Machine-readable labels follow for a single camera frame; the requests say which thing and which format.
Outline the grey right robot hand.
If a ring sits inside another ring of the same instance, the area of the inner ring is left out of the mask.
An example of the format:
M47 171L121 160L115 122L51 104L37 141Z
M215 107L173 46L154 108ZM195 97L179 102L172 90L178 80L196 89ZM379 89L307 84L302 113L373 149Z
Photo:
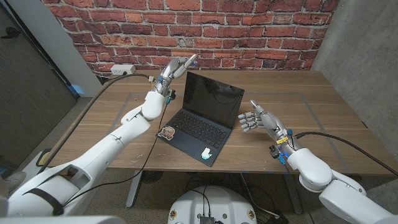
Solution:
M275 114L266 111L254 100L250 102L254 110L238 115L244 132L255 128L265 129L270 138L280 146L280 151L288 155L302 148L302 145L293 137L293 134L288 133L288 129Z

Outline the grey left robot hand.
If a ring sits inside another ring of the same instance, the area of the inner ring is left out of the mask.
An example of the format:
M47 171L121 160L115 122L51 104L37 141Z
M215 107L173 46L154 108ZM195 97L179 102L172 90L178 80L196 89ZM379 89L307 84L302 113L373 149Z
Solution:
M158 76L158 80L155 83L156 91L166 96L172 80L181 77L196 59L197 54L193 54L190 58L172 59Z

